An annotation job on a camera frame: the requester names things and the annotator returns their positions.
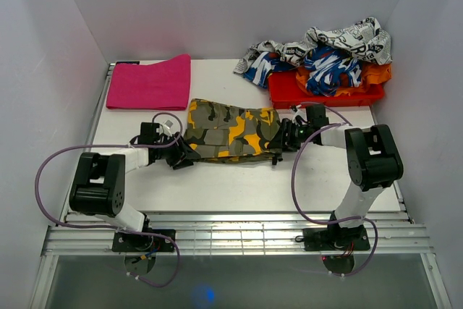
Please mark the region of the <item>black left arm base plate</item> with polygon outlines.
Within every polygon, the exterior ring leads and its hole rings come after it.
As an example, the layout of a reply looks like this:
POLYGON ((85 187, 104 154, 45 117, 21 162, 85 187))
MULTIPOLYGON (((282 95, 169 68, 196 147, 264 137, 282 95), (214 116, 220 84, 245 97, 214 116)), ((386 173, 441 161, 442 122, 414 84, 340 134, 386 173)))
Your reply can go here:
POLYGON ((171 241, 160 237, 116 232, 111 250, 118 253, 148 253, 154 250, 170 253, 174 252, 174 246, 171 241))

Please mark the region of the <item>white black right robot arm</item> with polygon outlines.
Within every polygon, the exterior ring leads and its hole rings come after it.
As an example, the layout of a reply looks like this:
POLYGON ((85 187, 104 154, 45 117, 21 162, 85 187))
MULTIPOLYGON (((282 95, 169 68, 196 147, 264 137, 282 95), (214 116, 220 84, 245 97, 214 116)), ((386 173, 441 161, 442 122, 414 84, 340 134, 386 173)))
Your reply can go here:
POLYGON ((293 107, 295 115, 281 120, 268 146, 298 156, 311 143, 345 150, 350 184, 342 202, 328 221, 315 221, 315 227, 303 229, 296 241, 306 251, 339 250, 343 255, 368 251, 368 211, 386 188, 402 178, 404 166, 387 125, 359 128, 346 118, 335 124, 329 121, 328 110, 319 103, 293 107))

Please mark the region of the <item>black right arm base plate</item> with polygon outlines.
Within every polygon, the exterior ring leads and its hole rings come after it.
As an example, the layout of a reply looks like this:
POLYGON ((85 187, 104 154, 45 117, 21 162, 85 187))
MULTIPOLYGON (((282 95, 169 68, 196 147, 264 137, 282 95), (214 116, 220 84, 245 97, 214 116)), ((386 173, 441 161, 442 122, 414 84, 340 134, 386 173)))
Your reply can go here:
POLYGON ((370 242, 367 232, 342 232, 331 234, 327 229, 307 228, 302 230, 302 243, 305 251, 368 251, 370 242))

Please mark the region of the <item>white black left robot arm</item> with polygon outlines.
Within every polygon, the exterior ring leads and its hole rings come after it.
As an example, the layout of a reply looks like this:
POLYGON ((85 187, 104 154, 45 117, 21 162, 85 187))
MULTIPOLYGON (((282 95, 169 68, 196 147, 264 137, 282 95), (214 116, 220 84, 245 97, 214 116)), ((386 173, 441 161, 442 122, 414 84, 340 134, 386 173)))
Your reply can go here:
POLYGON ((153 244, 148 218, 125 201, 126 175, 164 160, 172 169, 183 169, 200 159, 180 132, 170 124, 143 122, 140 134, 126 148, 113 153, 85 152, 78 161, 69 194, 69 206, 78 213, 96 216, 119 230, 130 231, 129 243, 136 250, 153 244))

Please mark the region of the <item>camouflage yellow green trousers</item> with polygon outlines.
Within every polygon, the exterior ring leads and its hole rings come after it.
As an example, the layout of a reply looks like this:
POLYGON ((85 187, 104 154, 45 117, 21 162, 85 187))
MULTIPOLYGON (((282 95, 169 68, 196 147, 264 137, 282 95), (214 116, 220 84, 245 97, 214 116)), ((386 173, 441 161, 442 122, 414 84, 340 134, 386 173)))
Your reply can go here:
POLYGON ((281 122, 272 108, 246 109, 195 98, 190 101, 184 141, 198 161, 238 164, 282 160, 271 148, 281 122))

